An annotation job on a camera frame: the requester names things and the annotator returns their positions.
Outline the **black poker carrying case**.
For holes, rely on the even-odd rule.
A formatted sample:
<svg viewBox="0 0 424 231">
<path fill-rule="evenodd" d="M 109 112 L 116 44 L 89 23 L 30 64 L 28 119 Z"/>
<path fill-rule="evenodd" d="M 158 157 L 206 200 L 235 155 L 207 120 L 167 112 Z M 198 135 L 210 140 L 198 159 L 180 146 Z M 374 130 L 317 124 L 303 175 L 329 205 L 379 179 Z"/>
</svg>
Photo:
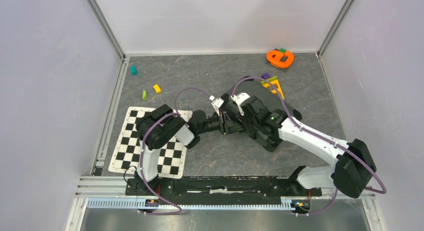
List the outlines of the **black poker carrying case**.
<svg viewBox="0 0 424 231">
<path fill-rule="evenodd" d="M 226 112 L 226 115 L 228 116 L 229 120 L 239 125 L 241 127 L 241 131 L 246 133 L 245 128 L 239 119 L 240 113 L 239 113 L 238 107 L 231 100 L 232 91 L 233 91 L 233 88 L 230 88 L 226 93 L 222 95 L 224 98 L 228 98 L 228 103 L 224 106 L 223 110 Z M 249 79 L 249 80 L 245 80 L 241 82 L 239 86 L 236 87 L 234 94 L 238 95 L 240 93 L 246 93 L 251 97 L 253 96 L 257 97 L 270 110 L 281 109 L 282 122 L 288 118 L 288 115 L 286 114 L 286 111 L 284 110 L 284 107 L 282 105 L 282 102 L 279 96 L 277 94 L 273 94 L 267 88 L 262 86 L 262 84 L 258 80 Z M 257 139 L 254 141 L 257 141 L 266 151 L 273 152 L 283 140 L 282 139 L 281 140 Z"/>
</svg>

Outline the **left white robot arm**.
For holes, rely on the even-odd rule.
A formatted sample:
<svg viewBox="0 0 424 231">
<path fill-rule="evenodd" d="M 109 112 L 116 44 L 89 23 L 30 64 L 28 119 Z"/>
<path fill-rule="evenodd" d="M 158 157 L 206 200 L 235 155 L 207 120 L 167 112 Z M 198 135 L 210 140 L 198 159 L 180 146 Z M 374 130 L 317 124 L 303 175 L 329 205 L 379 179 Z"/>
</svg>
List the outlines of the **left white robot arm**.
<svg viewBox="0 0 424 231">
<path fill-rule="evenodd" d="M 211 105 L 215 113 L 207 118 L 205 112 L 196 110 L 191 118 L 185 121 L 176 111 L 167 104 L 163 104 L 153 111 L 147 112 L 136 123 L 137 135 L 141 146 L 141 155 L 137 175 L 138 188 L 145 195 L 153 194 L 157 189 L 158 161 L 160 152 L 172 138 L 188 149 L 193 148 L 200 141 L 200 134 L 222 130 L 223 114 L 220 111 L 224 100 L 221 97 L 211 96 Z"/>
</svg>

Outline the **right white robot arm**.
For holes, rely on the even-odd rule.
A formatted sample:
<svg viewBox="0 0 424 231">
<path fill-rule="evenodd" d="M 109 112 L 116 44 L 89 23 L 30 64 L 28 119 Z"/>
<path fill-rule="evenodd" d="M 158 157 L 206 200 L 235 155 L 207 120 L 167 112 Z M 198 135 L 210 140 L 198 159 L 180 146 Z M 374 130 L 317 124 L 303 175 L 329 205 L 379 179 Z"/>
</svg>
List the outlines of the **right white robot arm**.
<svg viewBox="0 0 424 231">
<path fill-rule="evenodd" d="M 348 142 L 324 134 L 299 122 L 287 106 L 269 111 L 257 97 L 245 92 L 230 98 L 248 131 L 274 135 L 277 140 L 293 143 L 327 162 L 327 166 L 304 167 L 290 179 L 288 187 L 293 194 L 335 187 L 350 198 L 358 198 L 369 189 L 367 185 L 377 168 L 363 141 Z"/>
</svg>

